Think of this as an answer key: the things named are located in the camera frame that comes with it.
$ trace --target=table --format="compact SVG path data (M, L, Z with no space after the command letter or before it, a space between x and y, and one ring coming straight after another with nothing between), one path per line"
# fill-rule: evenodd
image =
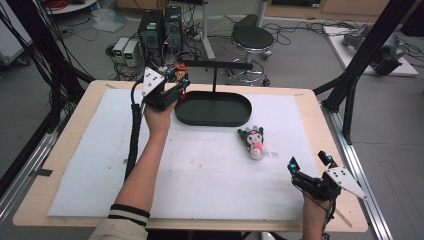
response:
M94 81L58 139L43 168L53 170L50 177L38 176L28 191L13 222L18 226L85 226L95 227L101 218L48 217L47 212L58 190L63 172L107 89L130 89L132 82ZM210 91L210 85L190 85L189 91ZM318 172L326 168L316 156L320 150L331 152L342 165L318 101L311 90L218 85L217 91L245 94L275 94L294 96L309 140ZM150 219L152 229L237 230L237 231L301 231L300 221L253 220L182 220ZM357 198L343 191L338 198L335 219L327 226L329 232L365 232L368 226Z

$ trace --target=stool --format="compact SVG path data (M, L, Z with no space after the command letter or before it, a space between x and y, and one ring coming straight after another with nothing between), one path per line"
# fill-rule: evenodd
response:
M233 62L250 63L253 65L253 69L241 70L238 73L233 69L228 69L229 78L227 79L227 84L230 84L230 80L234 78L250 83L251 86L257 81L263 81L264 86L269 86L270 81L265 75L264 67L259 62L252 60L251 54L264 54L269 51L274 43L272 34L259 27L240 27L231 34L231 43L236 48L246 52L244 59L236 59ZM260 70L255 71L255 66L258 66Z

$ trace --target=stool wheel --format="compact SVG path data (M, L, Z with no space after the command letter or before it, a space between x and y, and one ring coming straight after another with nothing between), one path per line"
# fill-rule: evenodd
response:
M268 78L264 79L264 81L262 82L262 85L264 87L268 87L271 84L271 80L269 80Z

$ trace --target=white board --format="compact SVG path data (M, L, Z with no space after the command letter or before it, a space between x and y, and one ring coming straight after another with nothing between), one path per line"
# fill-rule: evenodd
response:
M287 164L295 156L302 171L318 173L295 99L244 96L253 110L241 128L263 127L269 156L251 159L238 128L188 126L172 114L152 218L301 219L303 199L291 184ZM131 125L130 91L106 91L66 168L49 216L107 216L123 183ZM139 154L148 137L144 121L141 129Z
M345 34L345 33L349 33L351 30L349 30L348 28L338 28L338 27L327 27L324 26L324 31L327 34ZM339 58L342 66L344 69L346 69L346 67L349 65L350 61L352 61L353 56L356 54L355 49L353 49L352 46L344 46L342 44L343 42L343 35L340 36L328 36L328 39L330 40L331 46L333 47L334 51L337 54L337 57ZM389 76L416 76L418 75L418 72L411 66L411 64L409 64L405 58L400 58L398 60L400 63L402 63L402 65L400 65L399 67L397 67L395 70L393 70L393 72L391 72L389 74ZM371 67L368 66L365 69L364 74L372 74L372 75L377 75L377 73L375 72L375 70Z

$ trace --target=gray floor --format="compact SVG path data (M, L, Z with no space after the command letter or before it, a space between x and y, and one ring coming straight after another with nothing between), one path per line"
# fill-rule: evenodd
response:
M89 17L89 12L80 11L61 16L58 23L67 28L63 24L83 22ZM210 29L226 21L225 18L210 20ZM296 26L298 21L266 19L265 23ZM79 36L72 35L65 43L91 75L96 79L109 79L114 74L113 64L104 51L118 37L133 35L138 21L128 21L115 33L96 32L92 24L91 20L77 26ZM231 24L221 24L217 30L230 28ZM230 32L219 34L228 36ZM397 34L424 49L424 40ZM342 73L342 65L326 37L306 30L284 35L290 39L290 45L276 44L267 61L257 58L266 68L270 87L314 89ZM210 41L219 61L230 61L241 54L228 39L210 38ZM423 65L408 56L405 58ZM357 86L353 115L353 145L394 239L424 239L424 190L421 187L424 182L424 69L416 70L420 73L416 77L363 75ZM211 83L212 71L190 70L190 80ZM225 81L226 74L219 72L218 84ZM1 70L1 175L49 111L48 93L34 65L13 64ZM318 99L324 100L327 95L321 94ZM17 227L11 222L14 211L0 226L0 239L86 239L93 230ZM299 238L296 233L283 235ZM259 239L259 235L253 234L249 239ZM374 235L370 229L358 234L334 233L332 239L374 239Z

